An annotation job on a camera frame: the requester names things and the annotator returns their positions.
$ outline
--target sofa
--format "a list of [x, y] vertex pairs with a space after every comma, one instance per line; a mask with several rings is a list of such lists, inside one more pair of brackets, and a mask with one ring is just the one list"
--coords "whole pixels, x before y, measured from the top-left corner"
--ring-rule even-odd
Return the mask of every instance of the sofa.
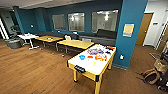
[[105, 46], [115, 46], [117, 32], [98, 29], [97, 33], [79, 33], [79, 40], [88, 40], [95, 44], [102, 44]]
[[71, 39], [91, 41], [95, 44], [115, 46], [117, 32], [104, 29], [98, 29], [97, 33], [79, 33], [79, 34], [64, 34], [50, 31], [37, 31], [38, 36], [55, 36], [65, 39], [65, 35], [71, 36]]

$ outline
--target yellow sign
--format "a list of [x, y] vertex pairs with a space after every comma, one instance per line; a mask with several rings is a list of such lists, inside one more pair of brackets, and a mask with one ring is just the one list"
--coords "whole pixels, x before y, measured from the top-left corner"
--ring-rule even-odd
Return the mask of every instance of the yellow sign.
[[125, 24], [124, 31], [123, 31], [123, 36], [131, 37], [133, 29], [134, 29], [134, 24]]

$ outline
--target blue wall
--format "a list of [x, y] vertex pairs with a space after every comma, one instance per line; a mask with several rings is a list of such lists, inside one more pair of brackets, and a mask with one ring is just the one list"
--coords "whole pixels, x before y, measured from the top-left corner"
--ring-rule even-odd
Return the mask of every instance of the blue wall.
[[19, 7], [13, 7], [21, 32], [34, 33], [38, 30], [36, 17], [34, 10], [19, 9]]
[[118, 9], [119, 10], [118, 15], [120, 15], [121, 7], [122, 7], [122, 0], [104, 0], [103, 2], [102, 0], [97, 0], [93, 2], [91, 1], [91, 2], [84, 2], [80, 4], [72, 4], [72, 5], [48, 8], [47, 12], [48, 12], [48, 16], [51, 24], [51, 30], [53, 32], [57, 32], [57, 30], [54, 30], [52, 15], [64, 14], [66, 30], [62, 30], [61, 32], [73, 33], [73, 31], [68, 30], [68, 14], [84, 13], [85, 14], [84, 32], [92, 33], [92, 12], [109, 11], [109, 10]]
[[[29, 31], [35, 33], [37, 30], [57, 32], [57, 30], [54, 30], [52, 21], [52, 15], [57, 14], [65, 15], [66, 30], [62, 30], [61, 32], [73, 33], [72, 31], [68, 31], [68, 14], [75, 12], [85, 13], [85, 32], [91, 33], [92, 12], [118, 9], [119, 19], [116, 28], [116, 31], [118, 31], [116, 41], [117, 52], [114, 57], [113, 65], [128, 68], [147, 1], [148, 0], [123, 0], [122, 2], [122, 0], [96, 0], [48, 9], [23, 10], [14, 7], [14, 10], [22, 33]], [[135, 25], [132, 37], [122, 36], [125, 24]], [[119, 59], [120, 55], [124, 55], [123, 60]]]
[[[129, 67], [147, 1], [148, 0], [123, 0], [116, 40], [117, 52], [114, 57], [113, 65]], [[132, 37], [123, 37], [125, 24], [134, 24]], [[124, 55], [123, 60], [119, 59], [120, 55]]]

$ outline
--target table leg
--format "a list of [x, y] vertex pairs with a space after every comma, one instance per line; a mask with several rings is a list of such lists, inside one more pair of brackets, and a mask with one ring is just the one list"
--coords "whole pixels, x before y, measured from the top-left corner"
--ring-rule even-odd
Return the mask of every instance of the table leg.
[[109, 61], [110, 63], [109, 63], [109, 65], [108, 65], [108, 70], [110, 70], [111, 69], [111, 66], [112, 66], [112, 62], [113, 62], [113, 57], [111, 57], [110, 58], [110, 61]]
[[66, 51], [66, 53], [68, 53], [68, 48], [67, 48], [67, 46], [65, 45], [65, 51]]
[[58, 51], [58, 46], [57, 46], [57, 42], [56, 42], [55, 46], [56, 46], [56, 49], [57, 49], [57, 51]]
[[96, 82], [95, 94], [99, 94], [99, 92], [100, 92], [101, 80], [102, 80], [102, 75], [101, 75], [101, 76], [99, 76], [99, 81], [98, 81], [98, 82]]
[[39, 46], [34, 47], [31, 39], [30, 39], [30, 45], [31, 45], [31, 48], [29, 48], [29, 49], [34, 49], [34, 48], [38, 48], [39, 47]]
[[23, 45], [25, 45], [25, 44], [30, 44], [30, 43], [27, 43], [26, 39], [24, 39]]
[[76, 70], [74, 70], [74, 82], [77, 82], [78, 80], [77, 80], [77, 71]]
[[43, 45], [44, 45], [44, 47], [45, 47], [45, 42], [43, 41]]

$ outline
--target table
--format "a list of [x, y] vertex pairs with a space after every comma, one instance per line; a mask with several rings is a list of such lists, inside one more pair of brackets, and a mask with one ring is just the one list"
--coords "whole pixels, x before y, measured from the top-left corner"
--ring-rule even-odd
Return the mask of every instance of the table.
[[43, 45], [45, 47], [45, 42], [56, 42], [56, 41], [61, 40], [63, 38], [53, 37], [53, 36], [41, 36], [41, 37], [38, 37], [38, 38], [35, 38], [35, 39], [43, 41]]
[[87, 49], [88, 47], [94, 44], [93, 42], [86, 42], [81, 40], [62, 40], [62, 41], [59, 41], [58, 43], [66, 46], [81, 48], [81, 49]]
[[25, 45], [25, 44], [30, 44], [31, 45], [31, 48], [29, 48], [29, 49], [34, 49], [34, 48], [38, 48], [39, 46], [36, 46], [36, 47], [34, 47], [33, 46], [33, 42], [32, 42], [32, 40], [31, 39], [33, 39], [33, 38], [37, 38], [37, 37], [39, 37], [39, 36], [36, 36], [36, 35], [33, 35], [33, 34], [22, 34], [22, 35], [18, 35], [20, 38], [22, 38], [22, 39], [24, 39], [24, 41], [25, 41], [25, 43], [23, 44], [23, 45]]
[[[94, 45], [89, 49], [95, 48], [105, 49], [102, 45]], [[74, 71], [74, 81], [77, 82], [77, 70], [74, 68], [77, 65], [85, 69], [85, 72], [81, 73], [82, 75], [96, 82], [95, 94], [99, 94], [102, 75], [107, 67], [108, 69], [111, 69], [112, 66], [113, 57], [116, 52], [116, 47], [113, 48], [113, 51], [110, 50], [110, 54], [104, 53], [107, 56], [106, 61], [95, 60], [95, 55], [92, 55], [92, 59], [85, 58], [84, 60], [81, 60], [79, 58], [80, 55], [85, 55], [85, 57], [90, 55], [87, 50], [68, 60], [67, 66]]]

